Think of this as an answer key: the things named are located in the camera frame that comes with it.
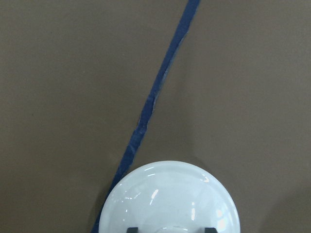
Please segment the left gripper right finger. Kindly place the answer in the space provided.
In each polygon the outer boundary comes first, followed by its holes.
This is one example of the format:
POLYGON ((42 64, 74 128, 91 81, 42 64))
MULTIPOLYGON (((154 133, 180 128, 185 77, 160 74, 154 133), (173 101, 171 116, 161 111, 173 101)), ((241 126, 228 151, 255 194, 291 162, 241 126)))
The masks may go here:
POLYGON ((204 233, 216 233, 216 229, 213 227, 206 227, 204 233))

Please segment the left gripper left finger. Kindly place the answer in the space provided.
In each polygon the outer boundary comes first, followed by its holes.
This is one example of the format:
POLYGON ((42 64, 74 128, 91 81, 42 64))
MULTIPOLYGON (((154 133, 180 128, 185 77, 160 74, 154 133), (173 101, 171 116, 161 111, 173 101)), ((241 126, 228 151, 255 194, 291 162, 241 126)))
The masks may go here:
POLYGON ((128 233, 138 233, 138 227, 130 227, 130 228, 128 228, 128 233))

